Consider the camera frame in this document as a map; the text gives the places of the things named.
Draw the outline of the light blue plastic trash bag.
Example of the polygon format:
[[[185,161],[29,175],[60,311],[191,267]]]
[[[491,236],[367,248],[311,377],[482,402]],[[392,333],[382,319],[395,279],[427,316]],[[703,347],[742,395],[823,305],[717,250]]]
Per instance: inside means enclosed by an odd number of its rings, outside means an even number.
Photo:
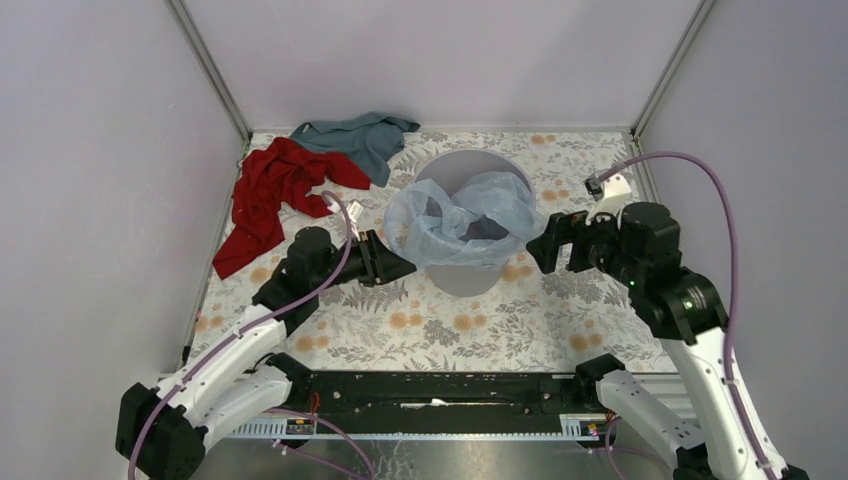
[[[392,197],[383,230],[390,249],[418,267],[494,268],[546,224],[519,176],[485,172],[453,194],[432,179],[405,187]]]

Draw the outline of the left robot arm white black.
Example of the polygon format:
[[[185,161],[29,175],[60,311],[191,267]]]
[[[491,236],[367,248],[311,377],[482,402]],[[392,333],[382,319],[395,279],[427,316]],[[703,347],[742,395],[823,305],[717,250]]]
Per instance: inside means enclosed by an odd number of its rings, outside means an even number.
[[[317,310],[323,290],[352,281],[381,286],[415,270],[373,230],[348,235],[340,247],[323,228],[300,230],[217,341],[156,386],[137,383],[123,394],[115,445],[129,478],[188,479],[221,439],[262,411],[304,407],[308,381],[261,359]]]

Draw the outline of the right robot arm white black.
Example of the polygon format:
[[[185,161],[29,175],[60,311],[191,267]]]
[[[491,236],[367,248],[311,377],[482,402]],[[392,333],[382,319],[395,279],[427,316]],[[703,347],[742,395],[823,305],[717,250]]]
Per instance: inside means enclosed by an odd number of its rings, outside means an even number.
[[[596,269],[626,287],[637,317],[672,359],[697,422],[638,386],[610,354],[577,367],[575,402],[589,412],[616,413],[675,479],[807,478],[769,441],[733,352],[724,347],[729,316],[721,297],[709,279],[682,266],[679,237],[666,207],[637,202],[597,220],[586,211],[553,214],[542,235],[528,242],[544,274],[555,270],[560,248],[568,245],[568,271]]]

